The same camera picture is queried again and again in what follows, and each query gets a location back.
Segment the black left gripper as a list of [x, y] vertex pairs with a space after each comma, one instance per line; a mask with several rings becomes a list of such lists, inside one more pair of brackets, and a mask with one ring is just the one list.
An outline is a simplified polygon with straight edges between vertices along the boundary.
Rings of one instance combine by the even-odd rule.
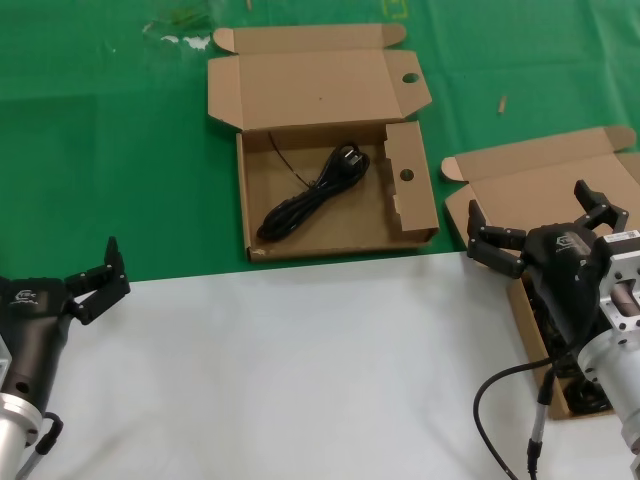
[[72, 275], [1, 280], [1, 339], [11, 363], [1, 391], [46, 406], [71, 320], [89, 325], [131, 292], [117, 239], [108, 239], [104, 262]]

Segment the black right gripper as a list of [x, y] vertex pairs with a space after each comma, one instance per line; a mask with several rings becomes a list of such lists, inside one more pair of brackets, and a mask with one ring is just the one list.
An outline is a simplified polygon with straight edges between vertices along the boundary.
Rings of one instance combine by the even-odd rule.
[[520, 278], [526, 264], [565, 342], [585, 345], [596, 335], [602, 278], [602, 266], [592, 257], [598, 239], [594, 229], [608, 225], [613, 233], [624, 232], [629, 214], [584, 180], [576, 182], [574, 196], [584, 210], [575, 222], [541, 226], [528, 234], [488, 225], [478, 202], [471, 200], [467, 256], [509, 278]]

